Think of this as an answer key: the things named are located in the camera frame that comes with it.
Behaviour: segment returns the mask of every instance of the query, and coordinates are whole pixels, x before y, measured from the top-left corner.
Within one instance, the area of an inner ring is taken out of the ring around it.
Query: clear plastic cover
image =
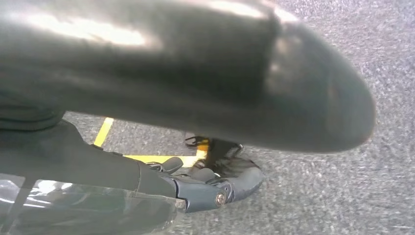
[[[0,175],[0,234],[159,234],[184,216],[183,200],[50,180],[38,180],[24,204],[17,205],[22,182],[7,177]],[[11,209],[18,214],[10,222]]]

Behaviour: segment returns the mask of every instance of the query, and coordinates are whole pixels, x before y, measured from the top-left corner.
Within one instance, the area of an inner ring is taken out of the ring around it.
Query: black plastic part
[[[203,168],[194,172],[190,177],[194,180],[206,182],[216,178],[216,175],[211,169]]]
[[[235,178],[226,178],[231,184],[232,198],[229,202],[243,200],[256,192],[264,181],[264,174],[256,167],[247,168]]]
[[[217,209],[216,196],[225,195],[221,188],[207,185],[203,182],[191,182],[174,179],[177,185],[177,198],[186,201],[186,213]]]
[[[124,156],[122,153],[118,153],[118,152],[109,152],[109,153],[112,153],[112,154],[120,156],[120,157]]]
[[[39,131],[0,131],[0,172],[26,180],[54,180],[175,197],[176,191],[142,162],[82,140],[71,123]]]
[[[163,172],[163,166],[161,163],[146,163],[147,166],[149,166],[152,170]]]
[[[375,124],[354,67],[269,1],[2,0],[0,15],[0,100],[22,107],[309,152]]]
[[[164,173],[173,174],[183,166],[183,161],[179,157],[172,157],[161,165]]]
[[[99,149],[99,150],[104,150],[104,148],[103,148],[103,147],[101,147],[101,146],[97,146],[97,145],[95,145],[95,144],[91,144],[91,146],[92,146],[92,147],[94,147],[94,148],[96,148],[96,149]]]
[[[189,132],[186,132],[184,134],[184,143],[186,144],[187,147],[190,147],[190,148],[197,147],[197,145],[201,144],[206,139],[207,139],[206,137],[197,136]]]
[[[227,180],[226,178],[219,178],[213,179],[211,181],[206,182],[209,185],[213,185],[222,189],[226,194],[225,204],[234,202],[235,199],[235,191],[233,188],[233,184]]]
[[[243,146],[237,143],[209,139],[209,149],[206,155],[205,167],[212,168],[215,162],[223,158],[232,158],[242,150]]]

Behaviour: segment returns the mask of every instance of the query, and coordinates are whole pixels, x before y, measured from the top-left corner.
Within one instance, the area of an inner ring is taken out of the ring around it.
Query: metal bolt
[[[218,193],[218,195],[216,195],[215,203],[216,203],[217,206],[219,206],[219,207],[223,206],[225,201],[226,201],[226,198],[225,198],[225,195],[223,193],[220,192],[220,193]]]

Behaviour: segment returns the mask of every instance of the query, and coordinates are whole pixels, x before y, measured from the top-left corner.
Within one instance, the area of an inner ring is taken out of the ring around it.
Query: yellow tape line
[[[96,146],[102,146],[104,143],[111,126],[114,122],[113,118],[107,117],[104,120],[104,123],[101,126],[101,129],[98,132],[98,135],[95,138],[94,145]],[[200,144],[197,147],[196,156],[159,156],[159,155],[124,155],[127,158],[135,159],[142,161],[144,163],[150,163],[150,162],[157,162],[157,163],[164,163],[168,159],[172,157],[178,157],[183,161],[183,167],[192,167],[193,164],[199,159],[206,158],[206,154],[209,149],[209,143],[205,142],[205,144]]]
[[[98,135],[95,138],[94,144],[96,146],[100,146],[100,147],[102,146],[102,144],[105,141],[105,138],[108,135],[108,132],[111,129],[113,122],[114,122],[113,118],[110,118],[110,117],[105,118],[104,123],[102,124],[101,129],[99,130]]]
[[[127,158],[142,161],[144,163],[157,162],[164,163],[172,157],[178,157],[183,161],[183,167],[192,167],[199,159],[196,156],[159,156],[159,155],[124,155]]]

